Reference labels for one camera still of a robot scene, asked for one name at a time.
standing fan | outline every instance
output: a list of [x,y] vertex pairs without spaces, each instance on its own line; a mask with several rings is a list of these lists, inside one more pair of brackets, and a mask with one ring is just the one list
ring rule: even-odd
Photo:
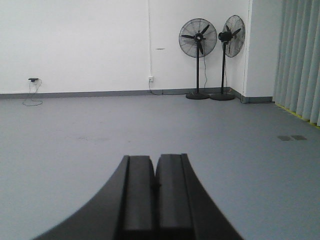
[[222,31],[218,36],[223,48],[221,88],[219,93],[212,94],[210,98],[218,101],[227,101],[234,99],[235,96],[224,91],[226,55],[229,58],[233,58],[244,45],[246,36],[244,21],[238,15],[233,15],[226,21]]
[[210,96],[199,92],[199,58],[202,58],[215,48],[217,31],[207,20],[195,18],[188,21],[179,34],[179,44],[182,51],[190,57],[196,58],[196,90],[188,93],[187,99],[208,99]]

fan stand pole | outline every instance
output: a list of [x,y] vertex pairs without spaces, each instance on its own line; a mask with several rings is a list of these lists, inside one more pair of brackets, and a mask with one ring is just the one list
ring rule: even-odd
[[190,92],[187,95],[185,95],[187,99],[193,99],[193,100],[202,100],[202,99],[208,99],[210,96],[206,93],[200,93],[199,92],[199,47],[196,47],[196,89],[195,92]]
[[210,96],[212,100],[218,101],[228,101],[235,99],[235,95],[225,92],[225,67],[226,67],[226,48],[228,42],[223,42],[223,57],[222,57],[222,80],[221,80],[221,88],[220,93],[214,93]]

gray skirting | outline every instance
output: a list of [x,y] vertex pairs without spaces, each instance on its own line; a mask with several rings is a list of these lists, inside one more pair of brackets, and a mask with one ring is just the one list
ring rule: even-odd
[[[236,90],[226,87],[227,92],[234,94],[243,104],[272,103],[272,96],[247,97]],[[115,97],[115,96],[148,96],[148,95],[183,95],[193,92],[193,88],[181,89],[155,89],[152,90],[128,90],[128,91],[85,91],[85,92],[49,92],[49,93],[6,93],[0,94],[0,99],[26,99],[32,96],[34,99],[52,98],[89,98],[89,97]],[[219,93],[219,87],[200,88],[200,92],[213,94]]]

vertical blind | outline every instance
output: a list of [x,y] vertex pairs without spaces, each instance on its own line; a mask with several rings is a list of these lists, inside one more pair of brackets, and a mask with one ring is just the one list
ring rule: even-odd
[[273,100],[320,126],[320,0],[284,0]]

gray floor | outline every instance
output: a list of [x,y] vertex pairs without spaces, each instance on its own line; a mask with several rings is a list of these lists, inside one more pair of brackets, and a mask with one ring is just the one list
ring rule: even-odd
[[[0,100],[0,239],[64,220],[124,155],[187,153],[246,240],[320,239],[320,130],[274,104],[180,96]],[[307,140],[281,141],[277,136]]]

